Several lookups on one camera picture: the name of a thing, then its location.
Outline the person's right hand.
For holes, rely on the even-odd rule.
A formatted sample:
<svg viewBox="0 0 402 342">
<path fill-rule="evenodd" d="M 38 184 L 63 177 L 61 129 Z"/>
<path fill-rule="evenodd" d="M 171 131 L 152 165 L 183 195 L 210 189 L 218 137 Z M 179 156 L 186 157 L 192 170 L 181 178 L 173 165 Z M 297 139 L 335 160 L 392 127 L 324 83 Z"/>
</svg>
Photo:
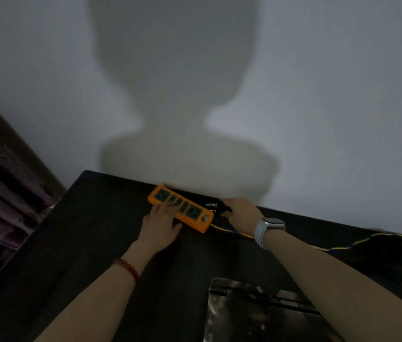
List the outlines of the person's right hand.
<svg viewBox="0 0 402 342">
<path fill-rule="evenodd" d="M 227 198 L 221 201 L 230 209 L 221 215 L 227 218 L 238 232 L 253 237 L 258 223 L 264 218 L 261 211 L 244 197 Z"/>
</svg>

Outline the person's left hand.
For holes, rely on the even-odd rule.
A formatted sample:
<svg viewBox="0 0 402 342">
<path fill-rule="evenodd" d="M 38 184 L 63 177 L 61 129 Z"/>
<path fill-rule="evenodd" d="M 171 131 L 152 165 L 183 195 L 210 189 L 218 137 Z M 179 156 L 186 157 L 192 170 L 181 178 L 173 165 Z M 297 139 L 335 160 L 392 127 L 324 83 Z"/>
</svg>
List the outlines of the person's left hand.
<svg viewBox="0 0 402 342">
<path fill-rule="evenodd" d="M 130 247 L 137 259 L 148 262 L 156 253 L 175 241 L 171 237 L 171 230 L 178 211 L 178 206 L 168 203 L 151 208 L 150 213 L 143 219 L 138 239 Z"/>
</svg>

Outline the black power plug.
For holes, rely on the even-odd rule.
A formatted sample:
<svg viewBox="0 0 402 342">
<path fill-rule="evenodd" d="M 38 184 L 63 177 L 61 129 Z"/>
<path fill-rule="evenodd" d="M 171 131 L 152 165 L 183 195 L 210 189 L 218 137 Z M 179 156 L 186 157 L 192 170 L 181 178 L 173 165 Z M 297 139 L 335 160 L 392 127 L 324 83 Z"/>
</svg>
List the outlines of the black power plug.
<svg viewBox="0 0 402 342">
<path fill-rule="evenodd" d="M 209 211 L 214 212 L 217 215 L 221 215 L 225 212 L 232 212 L 232 209 L 226 206 L 223 201 L 206 203 L 205 208 Z"/>
</svg>

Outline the orange power strip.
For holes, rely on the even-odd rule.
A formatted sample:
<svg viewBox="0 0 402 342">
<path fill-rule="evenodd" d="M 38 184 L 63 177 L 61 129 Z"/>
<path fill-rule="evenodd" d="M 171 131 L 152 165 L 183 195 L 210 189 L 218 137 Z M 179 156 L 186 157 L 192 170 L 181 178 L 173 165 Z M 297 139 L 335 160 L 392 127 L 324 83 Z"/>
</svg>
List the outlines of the orange power strip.
<svg viewBox="0 0 402 342">
<path fill-rule="evenodd" d="M 214 213 L 162 185 L 156 186 L 147 197 L 151 205 L 168 203 L 179 207 L 175 218 L 192 229 L 205 234 L 211 226 Z"/>
</svg>

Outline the person's right forearm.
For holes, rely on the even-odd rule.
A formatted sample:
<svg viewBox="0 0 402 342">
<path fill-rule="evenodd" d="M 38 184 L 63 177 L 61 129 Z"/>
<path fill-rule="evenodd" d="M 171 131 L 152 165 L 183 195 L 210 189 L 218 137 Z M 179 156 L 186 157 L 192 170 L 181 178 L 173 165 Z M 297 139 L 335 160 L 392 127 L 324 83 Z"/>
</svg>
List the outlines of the person's right forearm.
<svg viewBox="0 0 402 342">
<path fill-rule="evenodd" d="M 402 299 L 340 260 L 281 229 L 256 242 L 269 250 L 347 342 L 402 342 Z"/>
</svg>

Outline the person's left forearm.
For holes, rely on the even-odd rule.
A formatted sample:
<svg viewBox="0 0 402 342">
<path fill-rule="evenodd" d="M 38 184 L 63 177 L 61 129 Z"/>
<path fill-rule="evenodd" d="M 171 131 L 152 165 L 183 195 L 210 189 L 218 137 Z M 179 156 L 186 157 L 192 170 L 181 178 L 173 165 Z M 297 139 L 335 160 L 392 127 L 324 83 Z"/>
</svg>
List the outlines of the person's left forearm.
<svg viewBox="0 0 402 342">
<path fill-rule="evenodd" d="M 141 275 L 148 262 L 137 259 L 129 248 L 73 299 L 34 342 L 111 342 L 137 284 L 131 269 Z"/>
</svg>

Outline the white smartwatch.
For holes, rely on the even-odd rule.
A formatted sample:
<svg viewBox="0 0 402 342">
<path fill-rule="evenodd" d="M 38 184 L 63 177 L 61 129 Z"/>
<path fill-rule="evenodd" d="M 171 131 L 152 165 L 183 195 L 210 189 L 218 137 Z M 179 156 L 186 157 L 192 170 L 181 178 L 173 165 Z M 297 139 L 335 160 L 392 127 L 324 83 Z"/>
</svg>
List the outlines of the white smartwatch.
<svg viewBox="0 0 402 342">
<path fill-rule="evenodd" d="M 267 230 L 286 230 L 285 222 L 278 218 L 262 218 L 260 219 L 254 230 L 255 242 L 264 250 L 268 251 L 264 244 L 264 235 Z"/>
</svg>

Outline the black rod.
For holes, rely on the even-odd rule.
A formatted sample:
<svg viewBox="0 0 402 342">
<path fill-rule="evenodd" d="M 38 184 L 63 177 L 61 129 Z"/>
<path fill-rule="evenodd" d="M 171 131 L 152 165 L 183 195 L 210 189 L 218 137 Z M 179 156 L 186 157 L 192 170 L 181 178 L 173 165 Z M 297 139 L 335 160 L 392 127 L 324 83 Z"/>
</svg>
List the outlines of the black rod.
<svg viewBox="0 0 402 342">
<path fill-rule="evenodd" d="M 227 297 L 228 294 L 238 294 L 240 299 L 254 304 L 281 307 L 288 310 L 298 311 L 304 314 L 321 316 L 315 306 L 303 295 L 295 292 L 281 290 L 276 294 L 268 294 L 261 287 L 210 287 L 209 294 Z"/>
</svg>

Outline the clear plastic bag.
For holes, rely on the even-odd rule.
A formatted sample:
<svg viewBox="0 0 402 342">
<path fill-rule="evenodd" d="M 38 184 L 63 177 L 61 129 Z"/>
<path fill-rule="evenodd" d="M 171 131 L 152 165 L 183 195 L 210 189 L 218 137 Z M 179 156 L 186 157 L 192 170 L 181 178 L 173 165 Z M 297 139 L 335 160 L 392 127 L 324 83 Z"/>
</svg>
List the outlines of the clear plastic bag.
<svg viewBox="0 0 402 342">
<path fill-rule="evenodd" d="M 214 286 L 244 288 L 257 285 L 226 278 L 213 278 L 210 287 Z M 227 297 L 209 294 L 204 342 L 345 342 L 345 340 L 322 315 L 254 304 L 240 299 L 238 294 L 228 294 Z"/>
</svg>

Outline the dark wooden frame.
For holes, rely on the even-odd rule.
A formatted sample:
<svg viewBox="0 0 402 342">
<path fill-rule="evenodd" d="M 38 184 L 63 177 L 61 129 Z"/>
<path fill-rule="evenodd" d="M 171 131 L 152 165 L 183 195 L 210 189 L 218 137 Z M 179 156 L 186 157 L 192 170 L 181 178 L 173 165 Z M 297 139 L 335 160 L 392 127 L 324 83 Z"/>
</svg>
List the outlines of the dark wooden frame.
<svg viewBox="0 0 402 342">
<path fill-rule="evenodd" d="M 54 196 L 50 204 L 50 206 L 54 206 L 64 195 L 66 189 L 1 115 L 0 143 L 8 146 L 8 148 L 43 180 L 44 192 Z"/>
</svg>

